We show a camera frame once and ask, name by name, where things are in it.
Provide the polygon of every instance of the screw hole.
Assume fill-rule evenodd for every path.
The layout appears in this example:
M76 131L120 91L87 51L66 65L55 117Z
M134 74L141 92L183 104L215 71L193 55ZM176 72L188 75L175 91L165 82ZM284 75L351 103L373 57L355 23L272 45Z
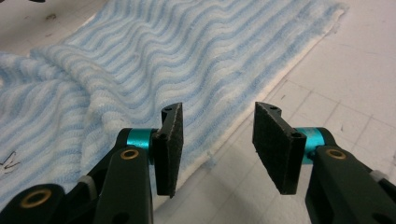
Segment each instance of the screw hole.
M22 208L33 208L39 206L40 204L46 202L52 192L50 189L38 189L30 192L26 197L23 198L21 202Z
M374 213L373 219L380 224L393 224L393 221L389 217L383 214Z
M126 223L129 220L129 214L128 213L118 213L113 217L113 224L123 224Z
M347 158L347 155L344 152L337 149L327 149L326 153L337 160L344 160Z
M138 155L139 155L139 151L137 151L136 149L128 149L122 151L120 156L123 160L128 161L136 158Z

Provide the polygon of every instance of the teal metal cylinder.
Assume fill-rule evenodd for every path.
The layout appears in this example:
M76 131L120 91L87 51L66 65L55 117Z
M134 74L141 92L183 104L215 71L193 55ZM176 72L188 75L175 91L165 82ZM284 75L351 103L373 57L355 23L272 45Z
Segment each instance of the teal metal cylinder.
M309 155L315 153L317 147L325 145L323 135L317 128L295 128L295 130L306 136L303 164L312 164Z
M129 131L126 145L145 149L148 153L149 163L153 164L149 151L151 147L151 133L152 129L132 129Z

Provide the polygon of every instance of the white floor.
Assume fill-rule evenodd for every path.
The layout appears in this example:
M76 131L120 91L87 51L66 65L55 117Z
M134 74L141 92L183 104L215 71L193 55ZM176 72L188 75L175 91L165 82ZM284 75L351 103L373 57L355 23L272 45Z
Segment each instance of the white floor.
M59 41L105 1L6 0L0 50L26 55ZM328 128L341 147L396 183L396 1L343 1L350 9L339 28L264 101L282 108L291 126ZM155 212L155 223L310 223L304 195L311 167L303 167L297 195L280 196L251 144L252 121Z

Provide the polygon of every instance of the blue striped towel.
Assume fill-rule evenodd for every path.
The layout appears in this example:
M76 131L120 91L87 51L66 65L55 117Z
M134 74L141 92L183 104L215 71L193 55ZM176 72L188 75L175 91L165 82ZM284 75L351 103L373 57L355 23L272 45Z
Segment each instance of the blue striped towel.
M159 128L176 102L184 183L345 10L332 0L110 0L58 45L1 52L0 208L35 184L70 190L122 128Z

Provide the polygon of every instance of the striped towel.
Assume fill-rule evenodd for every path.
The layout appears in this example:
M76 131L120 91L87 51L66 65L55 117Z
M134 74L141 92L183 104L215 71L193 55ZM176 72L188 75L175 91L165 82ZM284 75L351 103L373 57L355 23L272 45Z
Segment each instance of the striped towel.
M0 208L36 184L70 190L122 128L159 128L176 102L184 183L345 10L332 0L110 0L59 45L1 52Z

